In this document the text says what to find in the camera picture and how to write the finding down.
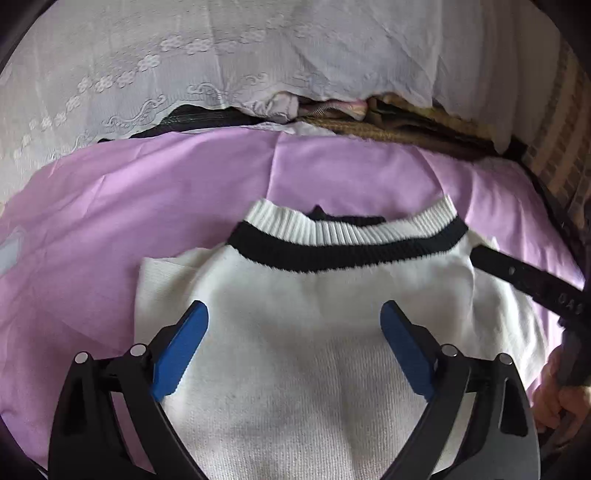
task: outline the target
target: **human hand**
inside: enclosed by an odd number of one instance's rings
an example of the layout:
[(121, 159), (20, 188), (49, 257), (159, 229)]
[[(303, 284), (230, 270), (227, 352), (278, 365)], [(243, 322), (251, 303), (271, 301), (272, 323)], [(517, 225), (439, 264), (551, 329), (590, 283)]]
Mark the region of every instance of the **human hand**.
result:
[(542, 369), (542, 383), (534, 392), (533, 413), (538, 433), (546, 428), (556, 429), (562, 409), (574, 414), (574, 420), (560, 442), (570, 440), (581, 428), (591, 411), (591, 387), (562, 387), (556, 383), (562, 347), (556, 347)]

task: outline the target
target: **ribbed collar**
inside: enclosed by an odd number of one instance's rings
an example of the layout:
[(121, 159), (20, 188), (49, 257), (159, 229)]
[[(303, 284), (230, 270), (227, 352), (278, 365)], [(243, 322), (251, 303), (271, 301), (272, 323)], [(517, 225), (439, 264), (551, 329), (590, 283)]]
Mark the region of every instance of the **ribbed collar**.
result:
[(267, 267), (313, 273), (441, 254), (468, 230), (448, 197), (404, 220), (366, 226), (352, 221), (361, 219), (312, 220), (260, 200), (236, 226), (228, 245)]
[(301, 212), (261, 199), (252, 206), (244, 221), (280, 240), (319, 247), (381, 245), (408, 238), (426, 238), (443, 230), (456, 216), (456, 208), (448, 196), (412, 217), (371, 226), (311, 220)]

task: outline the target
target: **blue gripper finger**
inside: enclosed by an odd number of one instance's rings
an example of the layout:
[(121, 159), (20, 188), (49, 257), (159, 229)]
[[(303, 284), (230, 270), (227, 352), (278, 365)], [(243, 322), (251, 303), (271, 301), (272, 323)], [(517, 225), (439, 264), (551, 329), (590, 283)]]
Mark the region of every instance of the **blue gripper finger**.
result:
[(152, 396), (156, 401), (162, 401), (166, 395), (174, 393), (177, 389), (208, 325), (207, 307), (202, 303), (191, 312), (189, 318), (170, 340), (166, 350), (154, 365)]
[(439, 344), (426, 328), (413, 325), (393, 300), (382, 306), (379, 322), (413, 391), (431, 400)]

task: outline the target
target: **pink cloth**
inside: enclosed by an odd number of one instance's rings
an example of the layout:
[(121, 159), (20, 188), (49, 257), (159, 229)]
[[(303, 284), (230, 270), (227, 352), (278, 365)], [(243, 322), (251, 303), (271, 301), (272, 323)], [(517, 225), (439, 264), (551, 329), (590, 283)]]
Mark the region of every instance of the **pink cloth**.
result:
[[(79, 150), (44, 167), (6, 206), (0, 243), (18, 229), (18, 262), (0, 277), (0, 414), (46, 463), (61, 385), (76, 352), (121, 354), (133, 338), (143, 257), (223, 242), (260, 197), (333, 215), (395, 219), (451, 195), (501, 250), (582, 284), (519, 167), (477, 166), (409, 145), (229, 128)], [(555, 316), (542, 312), (550, 345)]]

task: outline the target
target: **white knit sweater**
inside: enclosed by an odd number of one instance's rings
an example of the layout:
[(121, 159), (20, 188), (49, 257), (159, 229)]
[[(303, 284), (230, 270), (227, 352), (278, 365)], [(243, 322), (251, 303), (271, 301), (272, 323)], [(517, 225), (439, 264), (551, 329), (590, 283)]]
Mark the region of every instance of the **white knit sweater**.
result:
[[(226, 244), (145, 259), (137, 341), (193, 300), (209, 310), (162, 403), (209, 478), (380, 478), (425, 405), (381, 332), (390, 299), (465, 355), (509, 353), (529, 385), (546, 355), (542, 329), (523, 294), (473, 268), (470, 251), (484, 242), (449, 198), (387, 223), (313, 220), (260, 200)], [(453, 460), (470, 406), (440, 466)]]

